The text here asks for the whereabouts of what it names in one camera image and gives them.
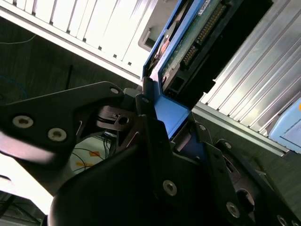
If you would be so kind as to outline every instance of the black cable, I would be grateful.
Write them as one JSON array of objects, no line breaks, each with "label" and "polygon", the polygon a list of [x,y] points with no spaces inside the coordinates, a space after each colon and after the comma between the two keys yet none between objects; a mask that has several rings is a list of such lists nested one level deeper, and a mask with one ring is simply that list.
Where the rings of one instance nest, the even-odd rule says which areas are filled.
[{"label": "black cable", "polygon": [[91,153],[93,153],[93,154],[96,154],[95,152],[92,152],[92,151],[90,151],[90,150],[88,150],[88,149],[85,149],[85,148],[74,148],[74,150],[85,150],[85,151],[87,151],[87,152],[91,152]]},{"label": "black cable", "polygon": [[78,171],[78,170],[82,170],[82,169],[84,169],[85,167],[81,167],[81,168],[78,168],[78,169],[75,169],[73,172],[75,172],[75,171]]},{"label": "black cable", "polygon": [[105,139],[103,140],[103,148],[104,148],[104,156],[105,158],[107,158],[108,156],[107,156],[107,149],[105,147]]},{"label": "black cable", "polygon": [[34,221],[37,224],[40,224],[41,222],[36,219],[35,217],[33,217],[29,212],[27,212],[26,210],[24,210],[22,207],[16,205],[16,204],[11,204],[12,206],[14,206],[17,210],[19,210],[21,213],[23,213],[25,216],[27,216],[28,218],[30,218],[30,220]]},{"label": "black cable", "polygon": [[74,154],[75,156],[77,156],[77,157],[83,162],[84,168],[85,168],[85,170],[86,170],[86,167],[87,167],[87,166],[86,166],[85,162],[83,161],[83,159],[80,158],[77,154],[75,154],[75,153],[73,153],[73,152],[72,152],[72,154]]},{"label": "black cable", "polygon": [[73,71],[73,65],[70,65],[65,90],[69,89],[69,84],[70,84],[72,71]]}]

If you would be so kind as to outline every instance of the mounting hole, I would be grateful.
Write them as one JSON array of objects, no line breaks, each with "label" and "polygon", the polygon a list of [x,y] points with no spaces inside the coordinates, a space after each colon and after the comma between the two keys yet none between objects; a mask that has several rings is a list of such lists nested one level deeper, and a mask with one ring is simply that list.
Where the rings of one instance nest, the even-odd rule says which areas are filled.
[{"label": "mounting hole", "polygon": [[142,100],[146,103],[149,103],[150,101],[148,99],[146,99],[145,97],[142,97]]},{"label": "mounting hole", "polygon": [[250,193],[245,189],[239,189],[236,194],[240,205],[244,208],[246,213],[253,212],[255,209],[255,202]]},{"label": "mounting hole", "polygon": [[28,116],[19,115],[13,119],[13,124],[18,128],[26,129],[33,125],[33,120]]},{"label": "mounting hole", "polygon": [[119,90],[118,89],[115,89],[115,88],[110,88],[111,92],[112,93],[115,93],[115,94],[118,94],[119,93]]},{"label": "mounting hole", "polygon": [[48,131],[48,138],[52,141],[62,142],[67,138],[67,133],[61,128],[52,128]]},{"label": "mounting hole", "polygon": [[128,123],[128,121],[129,121],[129,119],[128,119],[127,117],[122,117],[122,118],[120,118],[120,119],[118,120],[118,123],[119,123],[120,125],[125,125],[125,124]]}]

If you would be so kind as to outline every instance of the black metal bracket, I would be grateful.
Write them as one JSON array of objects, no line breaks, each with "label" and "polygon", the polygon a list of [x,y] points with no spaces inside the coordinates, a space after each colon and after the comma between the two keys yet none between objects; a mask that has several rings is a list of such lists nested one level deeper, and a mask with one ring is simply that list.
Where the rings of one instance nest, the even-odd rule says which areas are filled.
[{"label": "black metal bracket", "polygon": [[250,215],[260,225],[301,225],[298,218],[287,205],[276,195],[271,187],[238,153],[233,144],[227,140],[219,140],[216,145],[223,156],[231,163],[235,171],[229,171],[230,178],[237,194],[249,195],[254,203]]},{"label": "black metal bracket", "polygon": [[96,116],[119,105],[120,88],[100,82],[0,107],[2,153],[43,166],[64,165],[76,143],[103,129]]}]

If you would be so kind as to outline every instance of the light blue object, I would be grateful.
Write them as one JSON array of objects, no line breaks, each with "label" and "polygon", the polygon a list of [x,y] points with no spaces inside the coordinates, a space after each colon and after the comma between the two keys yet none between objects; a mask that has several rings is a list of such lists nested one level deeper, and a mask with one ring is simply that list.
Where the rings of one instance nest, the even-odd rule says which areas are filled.
[{"label": "light blue object", "polygon": [[269,137],[287,148],[301,153],[301,97],[278,119]]},{"label": "light blue object", "polygon": [[[159,45],[164,38],[165,32],[171,25],[173,17],[176,14],[177,10],[179,9],[181,2],[182,1],[180,0],[177,3],[167,24],[165,25],[163,31],[159,35],[151,53],[150,53],[150,56],[149,56],[146,64],[143,67],[143,76],[145,76],[146,67],[147,67],[149,61],[151,60],[152,56],[157,53]],[[156,109],[157,118],[160,121],[164,122],[169,138],[177,131],[177,129],[180,127],[180,125],[188,117],[190,110],[187,107],[166,97],[163,94],[162,84],[161,84],[162,71],[163,71],[165,65],[167,64],[169,58],[171,57],[172,53],[174,52],[175,48],[177,47],[177,45],[180,43],[181,39],[183,38],[186,30],[189,28],[192,20],[199,12],[203,3],[204,3],[204,0],[194,0],[191,7],[189,8],[185,18],[183,19],[178,30],[174,34],[171,42],[169,43],[165,53],[163,54],[160,61],[158,62],[156,67],[153,69],[153,71],[150,75],[150,77],[154,81],[154,94],[155,94],[154,98],[155,98],[155,109]]]}]

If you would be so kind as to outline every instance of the black mount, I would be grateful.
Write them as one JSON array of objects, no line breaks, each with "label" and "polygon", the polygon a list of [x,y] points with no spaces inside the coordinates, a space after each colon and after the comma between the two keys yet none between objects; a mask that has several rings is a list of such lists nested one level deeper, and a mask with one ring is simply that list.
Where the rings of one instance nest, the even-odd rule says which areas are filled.
[{"label": "black mount", "polygon": [[0,150],[41,167],[62,167],[76,143],[117,131],[115,154],[61,187],[50,225],[301,225],[234,146],[211,144],[192,116],[173,152],[152,91],[149,78],[137,95],[101,82],[0,107]]}]

